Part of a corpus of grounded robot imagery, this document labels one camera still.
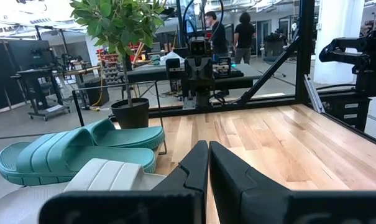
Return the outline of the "backlit black keyboard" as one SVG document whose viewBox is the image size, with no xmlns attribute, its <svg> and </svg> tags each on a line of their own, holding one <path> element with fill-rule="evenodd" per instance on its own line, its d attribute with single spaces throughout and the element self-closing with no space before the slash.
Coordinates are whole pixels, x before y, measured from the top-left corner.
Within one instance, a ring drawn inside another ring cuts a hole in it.
<svg viewBox="0 0 376 224">
<path fill-rule="evenodd" d="M 235 67 L 231 67 L 231 74 L 229 77 L 220 77 L 218 75 L 218 68 L 217 67 L 213 67 L 213 77 L 215 79 L 222 79 L 222 78 L 237 78 L 237 77 L 243 77 L 244 74 L 238 70 L 237 68 Z"/>
</svg>

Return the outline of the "white foam slide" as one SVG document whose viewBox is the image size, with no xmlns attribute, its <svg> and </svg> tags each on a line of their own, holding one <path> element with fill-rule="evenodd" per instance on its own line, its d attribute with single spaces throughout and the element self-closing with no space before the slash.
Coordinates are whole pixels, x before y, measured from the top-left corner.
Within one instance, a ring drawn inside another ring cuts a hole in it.
<svg viewBox="0 0 376 224">
<path fill-rule="evenodd" d="M 41 207 L 67 191 L 152 190 L 164 175 L 142 165 L 94 158 L 65 183 L 24 187 L 0 198 L 0 224 L 39 224 Z"/>
</svg>

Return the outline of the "person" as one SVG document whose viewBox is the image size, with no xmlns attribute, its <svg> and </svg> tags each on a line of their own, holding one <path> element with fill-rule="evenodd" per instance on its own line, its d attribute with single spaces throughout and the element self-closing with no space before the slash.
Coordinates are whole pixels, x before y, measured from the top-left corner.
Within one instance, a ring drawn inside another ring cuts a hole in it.
<svg viewBox="0 0 376 224">
<path fill-rule="evenodd" d="M 255 28 L 250 19 L 250 14 L 243 12 L 239 18 L 240 23 L 234 31 L 234 43 L 232 46 L 236 64 L 240 64 L 241 60 L 246 64 L 250 64 L 252 38 L 256 35 Z"/>
<path fill-rule="evenodd" d="M 224 25 L 217 20 L 216 13 L 209 11 L 204 15 L 206 23 L 212 29 L 211 41 L 213 45 L 213 61 L 220 57 L 227 57 L 227 39 Z"/>
</svg>

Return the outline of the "black drawer cabinet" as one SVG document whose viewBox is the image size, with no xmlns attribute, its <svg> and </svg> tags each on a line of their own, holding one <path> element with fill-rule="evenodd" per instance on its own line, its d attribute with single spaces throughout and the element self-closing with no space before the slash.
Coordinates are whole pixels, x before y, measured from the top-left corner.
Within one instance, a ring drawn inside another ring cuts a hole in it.
<svg viewBox="0 0 376 224">
<path fill-rule="evenodd" d="M 371 99 L 360 95 L 322 95 L 320 96 L 327 114 L 342 122 L 365 131 Z"/>
</svg>

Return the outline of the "silver metal rail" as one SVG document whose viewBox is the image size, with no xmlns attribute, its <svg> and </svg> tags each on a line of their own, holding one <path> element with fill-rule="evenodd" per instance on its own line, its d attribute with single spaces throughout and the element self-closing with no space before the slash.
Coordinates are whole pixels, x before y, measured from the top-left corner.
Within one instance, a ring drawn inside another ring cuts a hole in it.
<svg viewBox="0 0 376 224">
<path fill-rule="evenodd" d="M 319 114 L 325 113 L 322 101 L 318 95 L 315 85 L 312 82 L 312 79 L 310 79 L 310 77 L 307 74 L 304 74 L 304 84 L 308 92 L 308 96 L 313 106 L 313 109 Z"/>
</svg>

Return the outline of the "crumpled white cloth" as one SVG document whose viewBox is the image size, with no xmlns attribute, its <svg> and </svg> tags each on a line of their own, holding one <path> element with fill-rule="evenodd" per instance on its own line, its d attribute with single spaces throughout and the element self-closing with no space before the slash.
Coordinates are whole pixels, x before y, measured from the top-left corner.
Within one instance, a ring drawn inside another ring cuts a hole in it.
<svg viewBox="0 0 376 224">
<path fill-rule="evenodd" d="M 168 54 L 160 57 L 160 65 L 166 65 L 167 60 L 177 59 L 180 63 L 184 63 L 185 59 L 180 57 L 174 51 L 169 52 Z"/>
</svg>

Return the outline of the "red bin storage rack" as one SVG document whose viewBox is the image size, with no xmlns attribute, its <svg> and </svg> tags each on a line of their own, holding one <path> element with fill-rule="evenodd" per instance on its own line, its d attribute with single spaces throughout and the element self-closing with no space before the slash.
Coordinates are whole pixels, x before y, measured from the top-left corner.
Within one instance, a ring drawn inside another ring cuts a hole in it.
<svg viewBox="0 0 376 224">
<path fill-rule="evenodd" d="M 109 53 L 106 49 L 97 49 L 96 55 L 98 65 L 101 67 L 101 77 L 108 85 L 122 83 L 122 77 L 119 75 L 120 64 L 118 54 Z"/>
</svg>

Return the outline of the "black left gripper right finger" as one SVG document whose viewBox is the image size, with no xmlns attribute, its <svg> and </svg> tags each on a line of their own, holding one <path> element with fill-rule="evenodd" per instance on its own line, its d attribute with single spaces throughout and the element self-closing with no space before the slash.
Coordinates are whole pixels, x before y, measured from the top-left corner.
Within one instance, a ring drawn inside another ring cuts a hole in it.
<svg viewBox="0 0 376 224">
<path fill-rule="evenodd" d="M 211 186 L 221 224 L 287 224 L 290 191 L 216 141 L 209 144 Z"/>
</svg>

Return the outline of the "black office chair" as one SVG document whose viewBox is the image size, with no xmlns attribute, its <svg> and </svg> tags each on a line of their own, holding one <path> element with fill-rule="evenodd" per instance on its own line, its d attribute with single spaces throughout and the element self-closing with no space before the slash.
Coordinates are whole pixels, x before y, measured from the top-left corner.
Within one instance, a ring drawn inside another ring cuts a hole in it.
<svg viewBox="0 0 376 224">
<path fill-rule="evenodd" d="M 278 32 L 272 32 L 264 38 L 265 48 L 263 61 L 269 65 L 273 64 L 279 56 L 284 53 L 284 46 L 287 37 Z"/>
</svg>

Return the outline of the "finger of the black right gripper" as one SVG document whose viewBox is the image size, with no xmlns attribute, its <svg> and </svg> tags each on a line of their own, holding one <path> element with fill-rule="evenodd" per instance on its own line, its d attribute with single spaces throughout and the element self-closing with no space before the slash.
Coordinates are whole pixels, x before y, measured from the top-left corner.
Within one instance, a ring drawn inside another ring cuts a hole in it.
<svg viewBox="0 0 376 224">
<path fill-rule="evenodd" d="M 231 74 L 231 58 L 220 57 L 218 61 L 218 75 L 220 77 L 229 77 Z"/>
<path fill-rule="evenodd" d="M 180 79 L 182 75 L 181 63 L 177 59 L 171 59 L 166 61 L 166 74 L 170 80 Z"/>
</svg>

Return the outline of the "black floor box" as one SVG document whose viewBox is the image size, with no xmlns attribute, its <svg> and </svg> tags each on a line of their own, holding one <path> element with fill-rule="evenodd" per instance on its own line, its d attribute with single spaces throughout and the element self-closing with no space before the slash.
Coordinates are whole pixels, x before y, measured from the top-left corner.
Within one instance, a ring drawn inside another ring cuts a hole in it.
<svg viewBox="0 0 376 224">
<path fill-rule="evenodd" d="M 89 88 L 86 93 L 90 106 L 103 106 L 109 101 L 108 89 L 102 88 L 105 85 L 106 81 L 100 77 L 82 83 L 82 87 Z"/>
</svg>

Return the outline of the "dark grey desk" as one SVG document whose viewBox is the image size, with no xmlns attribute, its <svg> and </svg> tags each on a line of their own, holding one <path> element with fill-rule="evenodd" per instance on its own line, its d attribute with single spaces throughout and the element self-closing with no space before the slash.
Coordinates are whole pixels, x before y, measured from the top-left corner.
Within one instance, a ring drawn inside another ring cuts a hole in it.
<svg viewBox="0 0 376 224">
<path fill-rule="evenodd" d="M 244 76 L 215 79 L 216 90 L 251 88 L 255 81 L 262 76 L 258 70 L 245 63 L 237 64 L 235 68 L 240 70 Z M 128 71 L 127 77 L 130 83 L 167 80 L 164 65 L 143 65 L 132 71 Z"/>
</svg>

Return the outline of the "teal foam slide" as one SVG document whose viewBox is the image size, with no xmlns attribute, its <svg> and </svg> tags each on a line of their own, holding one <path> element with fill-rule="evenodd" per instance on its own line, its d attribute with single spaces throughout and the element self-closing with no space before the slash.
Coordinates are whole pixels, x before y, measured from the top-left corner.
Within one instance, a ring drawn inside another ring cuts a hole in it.
<svg viewBox="0 0 376 224">
<path fill-rule="evenodd" d="M 0 152 L 0 175 L 23 186 L 70 181 L 91 159 L 128 162 L 153 173 L 156 156 L 147 148 L 97 146 L 86 129 L 46 134 L 34 142 L 17 142 Z"/>
<path fill-rule="evenodd" d="M 102 147 L 148 148 L 155 150 L 165 140 L 161 126 L 147 128 L 117 129 L 110 119 L 102 119 L 83 126 Z"/>
</svg>

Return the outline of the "green plant in black pot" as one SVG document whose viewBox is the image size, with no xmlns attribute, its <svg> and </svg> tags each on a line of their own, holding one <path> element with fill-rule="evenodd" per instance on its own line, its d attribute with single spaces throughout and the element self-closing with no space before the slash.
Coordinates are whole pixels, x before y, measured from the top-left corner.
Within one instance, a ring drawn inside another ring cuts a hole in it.
<svg viewBox="0 0 376 224">
<path fill-rule="evenodd" d="M 164 25 L 160 17 L 163 7 L 158 0 L 71 0 L 71 15 L 86 26 L 97 44 L 107 45 L 117 54 L 118 70 L 122 72 L 126 99 L 111 105 L 121 128 L 146 128 L 149 122 L 149 100 L 134 98 L 129 84 L 129 63 L 135 44 L 151 47 L 157 29 Z"/>
</svg>

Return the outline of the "black rolling monitor stand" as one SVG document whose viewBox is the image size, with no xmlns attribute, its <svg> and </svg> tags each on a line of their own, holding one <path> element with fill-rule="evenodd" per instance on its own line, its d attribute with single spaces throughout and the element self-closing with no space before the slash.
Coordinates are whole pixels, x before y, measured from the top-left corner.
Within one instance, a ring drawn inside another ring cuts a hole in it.
<svg viewBox="0 0 376 224">
<path fill-rule="evenodd" d="M 60 88 L 54 76 L 57 60 L 46 40 L 16 40 L 9 44 L 19 67 L 17 78 L 22 82 L 24 94 L 33 109 L 29 118 L 44 121 L 58 113 L 69 113 L 63 104 Z"/>
</svg>

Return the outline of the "black folding partition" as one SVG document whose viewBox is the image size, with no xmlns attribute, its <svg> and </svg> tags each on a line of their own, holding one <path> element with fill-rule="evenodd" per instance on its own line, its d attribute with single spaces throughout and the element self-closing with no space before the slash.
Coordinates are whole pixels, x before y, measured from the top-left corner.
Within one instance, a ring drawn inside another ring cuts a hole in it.
<svg viewBox="0 0 376 224">
<path fill-rule="evenodd" d="M 0 110 L 25 102 L 19 82 L 13 78 L 20 71 L 11 48 L 11 40 L 0 40 Z"/>
</svg>

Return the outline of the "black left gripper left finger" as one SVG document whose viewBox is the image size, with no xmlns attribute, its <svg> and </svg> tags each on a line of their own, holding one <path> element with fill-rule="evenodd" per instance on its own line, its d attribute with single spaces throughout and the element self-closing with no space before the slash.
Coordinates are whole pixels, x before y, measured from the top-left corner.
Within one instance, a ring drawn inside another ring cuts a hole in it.
<svg viewBox="0 0 376 224">
<path fill-rule="evenodd" d="M 206 224 L 208 162 L 208 144 L 200 140 L 153 188 L 166 195 L 156 206 L 153 224 Z"/>
</svg>

